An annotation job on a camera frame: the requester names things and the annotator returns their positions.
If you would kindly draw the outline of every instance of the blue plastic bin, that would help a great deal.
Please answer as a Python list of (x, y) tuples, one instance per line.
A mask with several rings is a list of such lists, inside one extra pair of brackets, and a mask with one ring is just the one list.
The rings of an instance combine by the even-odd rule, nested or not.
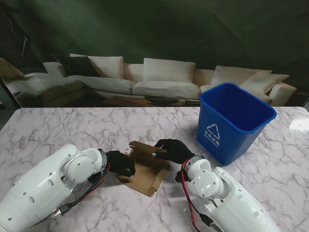
[(232, 83), (200, 96), (197, 140), (222, 164), (243, 155), (276, 111)]

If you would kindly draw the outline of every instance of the recycling symbol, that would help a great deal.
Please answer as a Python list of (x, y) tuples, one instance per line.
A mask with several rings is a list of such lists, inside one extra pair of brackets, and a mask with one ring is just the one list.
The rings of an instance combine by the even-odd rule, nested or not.
[[(210, 129), (213, 128), (213, 127), (216, 127), (216, 131), (213, 133)], [(210, 134), (212, 134), (217, 140), (220, 139), (220, 135), (219, 135), (219, 130), (218, 130), (218, 127), (217, 127), (217, 124), (212, 124), (210, 126), (207, 126), (207, 130)]]

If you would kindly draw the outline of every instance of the marble table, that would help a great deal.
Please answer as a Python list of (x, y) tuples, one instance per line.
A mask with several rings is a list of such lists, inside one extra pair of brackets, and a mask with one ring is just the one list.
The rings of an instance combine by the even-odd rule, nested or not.
[[(264, 205), (282, 231), (309, 232), (309, 114), (300, 107), (276, 111), (247, 153), (224, 168)], [(195, 139), (198, 113), (194, 107), (19, 109), (0, 132), (0, 199), (14, 180), (65, 144), (125, 152), (133, 140), (154, 145), (174, 138), (216, 165)], [(99, 189), (64, 217), (30, 231), (195, 231), (182, 187), (174, 181), (179, 166), (173, 168), (153, 197), (122, 185), (109, 173)], [(202, 223), (198, 227), (213, 231)]]

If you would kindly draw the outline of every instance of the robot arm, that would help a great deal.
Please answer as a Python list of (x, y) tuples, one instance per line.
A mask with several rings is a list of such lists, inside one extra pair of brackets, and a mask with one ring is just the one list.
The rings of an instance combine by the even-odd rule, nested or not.
[(0, 232), (23, 232), (47, 218), (86, 181), (107, 165), (103, 151), (65, 145), (18, 179), (0, 202)]
[[(224, 232), (280, 232), (267, 210), (224, 169), (192, 157), (185, 166), (193, 189)], [(214, 199), (222, 199), (220, 205)]]

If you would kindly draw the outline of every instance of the brown cardboard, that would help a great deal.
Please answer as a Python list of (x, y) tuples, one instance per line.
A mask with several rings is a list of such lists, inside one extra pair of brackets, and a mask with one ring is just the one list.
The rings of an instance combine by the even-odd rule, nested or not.
[(135, 175), (130, 178), (117, 174), (116, 177), (124, 185), (147, 196), (152, 196), (159, 189), (166, 171), (169, 169), (166, 160), (155, 158), (152, 153), (165, 152), (165, 150), (136, 141), (129, 143), (129, 145), (133, 149), (129, 156), (135, 162)]

